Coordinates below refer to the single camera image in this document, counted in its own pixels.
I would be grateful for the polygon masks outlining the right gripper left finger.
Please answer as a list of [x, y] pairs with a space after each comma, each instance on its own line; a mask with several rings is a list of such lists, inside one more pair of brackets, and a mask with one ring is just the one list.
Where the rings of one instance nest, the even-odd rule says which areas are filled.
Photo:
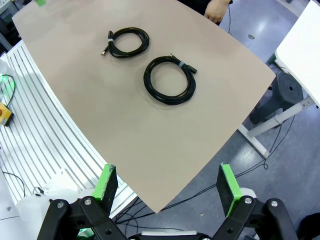
[[50, 202], [38, 240], [76, 240], [82, 229], [91, 229], [98, 240], [124, 240], [125, 235], [110, 218], [118, 188], [116, 167], [106, 164], [91, 195], [69, 203]]

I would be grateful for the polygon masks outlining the person's left hand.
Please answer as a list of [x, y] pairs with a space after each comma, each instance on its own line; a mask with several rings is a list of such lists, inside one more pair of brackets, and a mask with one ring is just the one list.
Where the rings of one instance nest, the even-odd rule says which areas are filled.
[[211, 0], [205, 9], [204, 16], [219, 25], [229, 8], [229, 4], [229, 0]]

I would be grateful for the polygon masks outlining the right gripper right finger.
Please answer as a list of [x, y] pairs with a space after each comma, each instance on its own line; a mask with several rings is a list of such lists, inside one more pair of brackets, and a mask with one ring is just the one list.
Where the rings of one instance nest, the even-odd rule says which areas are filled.
[[244, 228], [252, 228], [261, 240], [297, 240], [296, 230], [282, 200], [261, 202], [252, 192], [243, 193], [229, 164], [220, 164], [216, 187], [225, 220], [213, 240], [237, 240]]

